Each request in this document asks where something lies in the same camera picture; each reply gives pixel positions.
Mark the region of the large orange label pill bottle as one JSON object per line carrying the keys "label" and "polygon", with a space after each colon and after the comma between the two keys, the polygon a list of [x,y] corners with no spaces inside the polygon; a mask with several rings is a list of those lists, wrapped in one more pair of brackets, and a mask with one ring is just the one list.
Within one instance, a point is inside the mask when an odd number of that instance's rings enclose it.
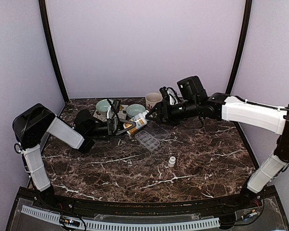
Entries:
{"label": "large orange label pill bottle", "polygon": [[148,120],[146,119],[146,115],[149,113],[148,110],[145,110],[142,113],[137,114],[136,116],[132,117],[129,121],[135,123],[135,127],[129,129],[127,133],[129,135],[133,135],[138,132],[141,128],[147,125]]}

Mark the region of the clear plastic pill organizer box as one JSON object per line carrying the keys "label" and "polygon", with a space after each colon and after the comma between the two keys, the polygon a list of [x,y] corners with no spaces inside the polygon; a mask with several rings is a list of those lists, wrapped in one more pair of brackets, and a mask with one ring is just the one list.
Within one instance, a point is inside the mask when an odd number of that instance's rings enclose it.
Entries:
{"label": "clear plastic pill organizer box", "polygon": [[153,121],[135,134],[136,140],[150,152],[156,151],[168,137],[169,132]]}

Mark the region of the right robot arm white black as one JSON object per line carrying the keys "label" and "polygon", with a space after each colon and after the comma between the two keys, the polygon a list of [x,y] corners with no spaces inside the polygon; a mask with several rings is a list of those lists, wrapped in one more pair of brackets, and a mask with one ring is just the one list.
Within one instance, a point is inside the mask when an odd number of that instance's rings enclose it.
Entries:
{"label": "right robot arm white black", "polygon": [[170,103],[167,88],[160,88],[162,101],[147,114],[148,120],[160,123],[178,123],[191,117],[233,121],[271,131],[279,138],[276,148],[246,183],[236,205],[246,209],[255,200],[255,194],[289,165],[289,105],[271,106],[226,93],[208,96],[198,76],[184,78],[177,83],[183,101]]}

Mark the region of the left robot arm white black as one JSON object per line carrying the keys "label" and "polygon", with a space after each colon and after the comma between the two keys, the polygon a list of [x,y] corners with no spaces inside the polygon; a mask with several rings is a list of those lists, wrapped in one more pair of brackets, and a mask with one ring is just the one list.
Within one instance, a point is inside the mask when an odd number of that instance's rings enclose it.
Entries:
{"label": "left robot arm white black", "polygon": [[52,185],[41,157],[42,138],[49,134],[83,154],[88,153],[95,144],[95,138],[118,136],[136,127],[134,121],[120,119],[115,107],[112,106],[111,110],[113,115],[106,121],[94,117],[87,109],[81,110],[75,118],[75,126],[71,127],[38,103],[14,119],[12,128],[17,140],[14,149],[21,154],[33,185],[39,192],[43,192],[39,201],[48,210],[58,206],[58,198],[46,191]]}

